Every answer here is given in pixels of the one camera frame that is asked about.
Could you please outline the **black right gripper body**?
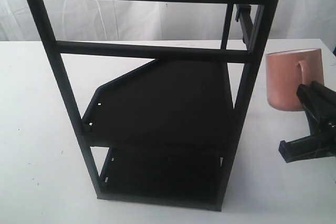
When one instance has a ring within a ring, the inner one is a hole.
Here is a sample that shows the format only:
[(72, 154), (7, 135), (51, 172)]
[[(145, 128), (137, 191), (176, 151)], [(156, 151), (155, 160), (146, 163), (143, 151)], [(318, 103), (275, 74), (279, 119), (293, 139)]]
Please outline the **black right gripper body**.
[(335, 157), (335, 120), (327, 122), (309, 136), (281, 141), (278, 151), (286, 163)]

